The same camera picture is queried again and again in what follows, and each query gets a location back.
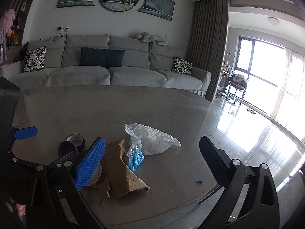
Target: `pink clothing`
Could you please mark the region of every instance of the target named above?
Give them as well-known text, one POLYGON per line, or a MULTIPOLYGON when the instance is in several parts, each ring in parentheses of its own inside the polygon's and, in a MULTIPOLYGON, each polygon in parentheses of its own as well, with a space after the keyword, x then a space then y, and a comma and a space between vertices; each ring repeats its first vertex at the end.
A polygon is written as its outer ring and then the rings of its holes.
POLYGON ((11 27, 14 24, 13 20, 15 20, 15 11, 13 9, 10 9, 5 13, 3 21, 4 33, 7 36, 10 36, 12 33, 11 27))

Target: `torn cardboard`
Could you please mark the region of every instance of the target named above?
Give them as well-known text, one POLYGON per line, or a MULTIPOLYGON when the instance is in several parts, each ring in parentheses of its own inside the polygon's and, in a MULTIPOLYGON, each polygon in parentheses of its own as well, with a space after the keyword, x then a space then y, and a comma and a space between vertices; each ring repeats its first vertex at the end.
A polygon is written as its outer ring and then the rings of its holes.
POLYGON ((149 190, 149 187, 125 164, 124 142, 125 140, 121 139, 106 146, 101 160, 102 175, 96 183, 101 203, 110 197, 110 187, 118 197, 135 190, 144 189, 146 192, 149 190))

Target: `ceiling light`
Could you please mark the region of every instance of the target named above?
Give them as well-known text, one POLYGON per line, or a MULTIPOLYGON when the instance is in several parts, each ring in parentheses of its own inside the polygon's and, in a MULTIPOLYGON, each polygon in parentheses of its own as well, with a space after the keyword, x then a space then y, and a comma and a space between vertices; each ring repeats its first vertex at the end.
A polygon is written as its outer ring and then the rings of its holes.
POLYGON ((274 17, 270 17, 269 18, 269 22, 273 25, 278 27, 280 25, 280 22, 278 21, 278 19, 274 18, 274 17))

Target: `small blue object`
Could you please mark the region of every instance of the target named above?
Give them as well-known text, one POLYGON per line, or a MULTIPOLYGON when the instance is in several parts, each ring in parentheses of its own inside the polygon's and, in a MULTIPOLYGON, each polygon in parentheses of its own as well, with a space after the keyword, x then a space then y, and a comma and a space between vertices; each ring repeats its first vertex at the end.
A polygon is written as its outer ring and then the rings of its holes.
POLYGON ((144 160, 144 156, 139 149, 135 149, 129 156, 129 160, 126 162, 129 169, 132 172, 140 165, 140 163, 144 160))
POLYGON ((14 134, 14 139, 22 140, 22 139, 31 138, 31 137, 36 136, 37 132, 38 132, 38 129, 35 126, 18 129, 14 134))
POLYGON ((85 159, 77 168, 75 186, 78 190, 88 185, 96 167, 99 165, 100 160, 104 156, 105 149, 105 141, 101 138, 98 139, 94 146, 90 149, 85 159))

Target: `person's hand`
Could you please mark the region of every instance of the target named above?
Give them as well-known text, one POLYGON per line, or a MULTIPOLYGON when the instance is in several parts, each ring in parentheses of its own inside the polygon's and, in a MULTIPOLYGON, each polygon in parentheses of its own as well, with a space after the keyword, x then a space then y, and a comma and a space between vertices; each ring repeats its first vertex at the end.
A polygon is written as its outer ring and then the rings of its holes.
POLYGON ((15 204, 15 209, 17 210, 18 212, 18 215, 20 217, 22 217, 25 213, 25 208, 26 208, 26 205, 20 205, 18 203, 15 204))

